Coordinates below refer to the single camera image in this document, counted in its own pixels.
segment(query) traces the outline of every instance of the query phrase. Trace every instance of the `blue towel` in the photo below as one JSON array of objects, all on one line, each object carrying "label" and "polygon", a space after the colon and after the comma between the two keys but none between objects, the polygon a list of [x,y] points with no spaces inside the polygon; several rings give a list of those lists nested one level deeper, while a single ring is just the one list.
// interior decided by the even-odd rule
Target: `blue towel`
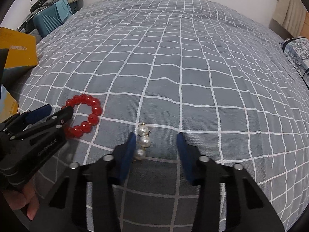
[{"label": "blue towel", "polygon": [[60,0],[55,3],[61,21],[65,22],[72,15],[68,0]]}]

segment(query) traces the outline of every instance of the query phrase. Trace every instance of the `red beaded bracelet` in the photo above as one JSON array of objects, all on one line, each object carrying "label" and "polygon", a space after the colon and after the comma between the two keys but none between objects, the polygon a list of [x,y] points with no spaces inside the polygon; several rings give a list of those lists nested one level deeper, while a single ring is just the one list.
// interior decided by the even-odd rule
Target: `red beaded bracelet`
[{"label": "red beaded bracelet", "polygon": [[100,116],[103,111],[101,102],[97,98],[86,94],[74,95],[72,99],[66,101],[66,106],[61,107],[61,109],[67,106],[72,106],[74,108],[77,104],[87,104],[91,106],[92,113],[88,116],[88,121],[83,121],[80,125],[74,127],[65,126],[64,132],[67,138],[80,138],[83,133],[91,132],[92,126],[98,124],[98,116]]}]

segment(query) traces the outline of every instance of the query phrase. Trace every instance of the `metal rivet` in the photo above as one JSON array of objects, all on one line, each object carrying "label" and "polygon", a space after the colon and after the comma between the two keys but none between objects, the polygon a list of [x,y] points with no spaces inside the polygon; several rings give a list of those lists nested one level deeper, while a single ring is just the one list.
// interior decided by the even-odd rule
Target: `metal rivet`
[{"label": "metal rivet", "polygon": [[111,161],[113,159],[114,159],[114,156],[112,156],[111,154],[105,155],[103,157],[103,160],[105,160],[105,161]]},{"label": "metal rivet", "polygon": [[241,165],[241,164],[239,164],[239,163],[234,164],[233,167],[234,167],[236,170],[242,170],[242,169],[244,168],[244,166]]},{"label": "metal rivet", "polygon": [[79,163],[78,162],[72,162],[71,164],[70,164],[70,168],[71,169],[77,169],[79,167]]},{"label": "metal rivet", "polygon": [[198,159],[201,162],[208,162],[210,160],[208,156],[200,156]]}]

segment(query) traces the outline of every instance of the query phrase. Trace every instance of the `grid pattern fabric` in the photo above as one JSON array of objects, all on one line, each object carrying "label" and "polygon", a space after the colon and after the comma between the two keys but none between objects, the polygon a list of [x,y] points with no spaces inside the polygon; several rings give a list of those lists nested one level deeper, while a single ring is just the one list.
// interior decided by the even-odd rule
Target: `grid pattern fabric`
[{"label": "grid pattern fabric", "polygon": [[[20,111],[87,93],[100,99],[97,127],[36,174],[44,197],[72,159],[93,163],[145,122],[152,145],[114,188],[123,232],[189,232],[198,188],[176,135],[218,163],[242,163],[285,229],[308,204],[309,92],[264,26],[206,0],[103,0],[84,7],[38,45],[39,65],[14,88]],[[90,113],[79,105],[72,125]],[[88,229],[93,230],[91,184]],[[226,218],[221,192],[220,230]]]}]

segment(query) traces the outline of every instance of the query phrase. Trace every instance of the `white pearl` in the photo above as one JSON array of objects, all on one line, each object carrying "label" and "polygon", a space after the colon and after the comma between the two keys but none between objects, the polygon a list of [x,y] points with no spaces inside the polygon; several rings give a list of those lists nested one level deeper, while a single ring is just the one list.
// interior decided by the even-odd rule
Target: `white pearl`
[{"label": "white pearl", "polygon": [[147,148],[151,145],[151,140],[149,136],[142,136],[140,139],[140,144],[142,147]]},{"label": "white pearl", "polygon": [[146,157],[146,151],[142,148],[135,149],[134,158],[137,160],[143,160]]},{"label": "white pearl", "polygon": [[137,133],[139,136],[145,136],[149,133],[149,130],[148,130],[148,127],[145,126],[145,125],[140,125],[138,128],[137,128]]}]

